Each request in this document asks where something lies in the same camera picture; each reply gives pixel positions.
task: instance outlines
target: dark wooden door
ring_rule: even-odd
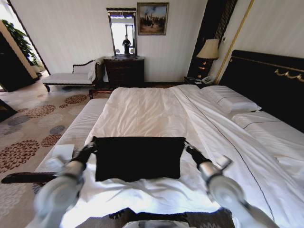
[[[2,33],[0,33],[0,69],[0,84],[8,92],[34,82]]]

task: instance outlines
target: gold trim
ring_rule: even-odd
[[[232,40],[232,42],[231,42],[231,44],[230,44],[229,50],[228,50],[228,52],[226,53],[226,56],[225,56],[225,58],[224,58],[224,61],[222,62],[222,65],[220,66],[220,69],[219,69],[219,71],[218,71],[218,74],[217,74],[217,76],[216,76],[216,78],[215,78],[215,80],[214,80],[215,84],[218,84],[218,83],[219,83],[219,75],[220,75],[220,72],[221,72],[221,71],[223,70],[223,68],[224,68],[224,64],[225,64],[225,62],[226,62],[227,59],[228,59],[228,56],[229,56],[229,54],[230,54],[230,52],[231,52],[231,50],[232,50],[232,47],[233,47],[234,43],[236,42],[236,39],[238,38],[239,32],[241,31],[241,29],[242,29],[242,27],[243,27],[243,24],[244,24],[244,22],[245,22],[245,20],[246,20],[246,18],[247,18],[247,16],[248,16],[250,10],[251,10],[251,7],[252,7],[254,1],[255,1],[255,0],[251,0],[250,3],[249,3],[249,5],[248,5],[248,8],[247,8],[247,10],[246,10],[246,13],[244,14],[244,17],[243,17],[243,19],[242,19],[242,21],[241,21],[241,23],[240,23],[240,25],[239,25],[239,27],[238,27],[238,30],[237,30],[237,32],[236,32],[236,34],[235,34],[235,36],[234,36],[234,38],[233,38],[233,40]]]
[[[278,76],[286,76],[286,77],[288,77],[288,78],[290,78],[290,79],[298,79],[300,82],[304,82],[304,79],[302,78],[302,74],[298,74],[298,75],[296,75],[296,76],[290,76],[289,75],[289,71],[287,71],[286,73],[283,73],[283,74],[281,74],[280,72],[279,72],[279,69],[277,69],[277,70],[275,70],[275,73],[276,73],[276,75],[278,75]]]
[[[279,68],[284,68],[284,69],[287,69],[287,70],[293,70],[293,71],[298,71],[298,72],[304,73],[304,70],[297,69],[297,68],[292,68],[292,67],[287,67],[287,66],[281,66],[281,65],[272,64],[272,63],[266,63],[266,62],[262,62],[262,61],[256,61],[256,60],[252,60],[252,59],[249,59],[249,58],[242,58],[242,57],[237,57],[237,56],[231,56],[231,57],[232,58],[242,59],[242,60],[247,60],[247,61],[254,62],[254,63],[261,63],[261,64],[273,66],[273,67],[279,67]]]

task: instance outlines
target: white bedsheet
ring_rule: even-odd
[[[237,114],[232,120],[265,146],[304,190],[304,133],[266,112]]]
[[[302,226],[304,195],[297,183],[263,152],[259,142],[216,112],[196,86],[118,88],[106,103],[86,143],[93,136],[186,137],[211,160],[224,154],[234,161],[225,174],[242,186],[249,203],[274,217],[281,227]],[[95,167],[95,156],[91,155],[80,199],[65,214],[64,227],[75,227],[89,217],[102,217],[126,207],[135,212],[160,214],[212,212],[219,208],[206,196],[200,173],[185,152],[181,156],[178,180],[95,182]]]

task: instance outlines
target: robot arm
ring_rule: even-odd
[[[185,141],[189,152],[206,182],[211,200],[229,209],[238,218],[244,228],[278,228],[278,226],[260,209],[248,204],[242,188],[231,178],[223,176],[223,170],[231,164],[231,160],[223,157],[214,165],[198,150]],[[27,228],[59,227],[65,212],[73,207],[84,184],[82,173],[91,153],[96,152],[94,142],[85,146],[69,164],[48,182],[37,194],[34,201],[35,217]]]
[[[238,183],[223,176],[223,170],[232,163],[231,159],[223,156],[216,166],[188,142],[185,144],[187,152],[192,155],[206,182],[211,200],[229,209],[244,228],[278,228],[262,210],[246,202],[243,190]]]
[[[59,227],[65,212],[78,201],[78,194],[84,184],[82,173],[91,153],[95,151],[96,145],[91,142],[64,167],[57,178],[41,188],[34,200],[36,214],[27,228]]]

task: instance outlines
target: chaise lounge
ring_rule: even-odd
[[[41,81],[50,92],[49,85],[52,86],[94,86],[105,75],[104,58],[91,60],[85,64],[73,65],[72,73],[56,73]]]

